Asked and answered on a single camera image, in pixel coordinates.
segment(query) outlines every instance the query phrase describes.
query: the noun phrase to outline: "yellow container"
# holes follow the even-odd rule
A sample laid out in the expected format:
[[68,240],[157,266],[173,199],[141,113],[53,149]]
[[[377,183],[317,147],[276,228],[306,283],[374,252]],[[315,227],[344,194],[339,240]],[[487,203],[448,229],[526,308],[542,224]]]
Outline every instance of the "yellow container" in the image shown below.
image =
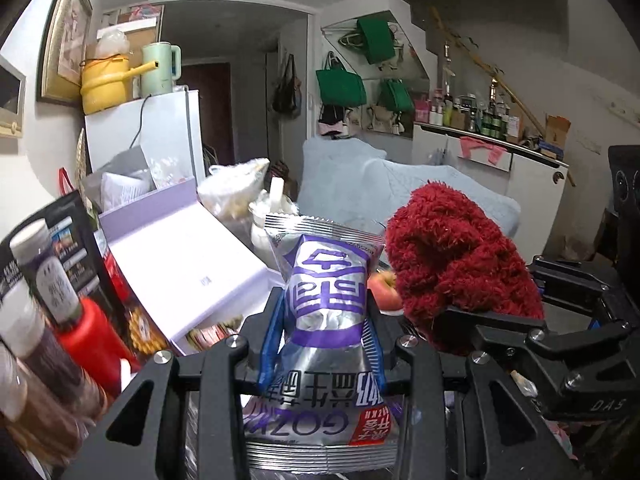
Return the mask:
[[113,56],[88,62],[82,69],[80,89],[84,114],[93,114],[126,103],[128,92],[125,81],[156,68],[158,62],[150,61],[129,69],[127,56]]

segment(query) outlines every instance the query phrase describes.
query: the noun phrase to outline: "black speaker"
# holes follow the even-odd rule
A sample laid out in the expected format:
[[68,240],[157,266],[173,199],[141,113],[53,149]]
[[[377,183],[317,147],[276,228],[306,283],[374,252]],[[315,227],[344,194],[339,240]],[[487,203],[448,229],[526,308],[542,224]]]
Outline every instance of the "black speaker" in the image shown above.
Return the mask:
[[640,145],[610,146],[609,167],[618,213],[616,269],[634,302],[640,304]]

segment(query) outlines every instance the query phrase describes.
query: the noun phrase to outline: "light blue blanket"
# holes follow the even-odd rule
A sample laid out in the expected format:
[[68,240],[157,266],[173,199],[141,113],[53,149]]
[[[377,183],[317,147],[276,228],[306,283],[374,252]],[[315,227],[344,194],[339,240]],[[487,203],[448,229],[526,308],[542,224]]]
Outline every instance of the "light blue blanket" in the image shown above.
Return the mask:
[[385,160],[386,152],[359,139],[313,137],[303,147],[304,170],[298,196],[300,213],[366,228],[386,222],[409,202],[412,190],[443,182],[476,202],[512,237],[520,205],[478,184],[450,166],[408,166]]

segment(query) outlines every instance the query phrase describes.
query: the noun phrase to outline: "refrigerator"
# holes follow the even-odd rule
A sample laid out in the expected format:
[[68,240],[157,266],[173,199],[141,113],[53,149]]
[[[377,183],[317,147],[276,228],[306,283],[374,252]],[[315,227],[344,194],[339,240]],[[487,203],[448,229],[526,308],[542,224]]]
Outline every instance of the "refrigerator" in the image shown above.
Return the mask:
[[182,176],[194,176],[197,184],[206,177],[197,90],[137,99],[87,115],[84,121],[94,171],[129,147],[140,146],[149,166],[172,158]]

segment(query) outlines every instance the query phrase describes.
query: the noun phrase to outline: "electric kettle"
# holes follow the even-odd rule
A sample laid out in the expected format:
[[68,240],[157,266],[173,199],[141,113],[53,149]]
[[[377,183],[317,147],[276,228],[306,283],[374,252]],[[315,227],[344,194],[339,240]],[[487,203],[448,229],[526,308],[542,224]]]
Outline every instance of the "electric kettle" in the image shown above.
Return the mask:
[[153,60],[158,62],[158,69],[142,76],[141,97],[171,93],[174,81],[180,79],[182,75],[179,46],[160,41],[142,47],[142,62],[147,63]]

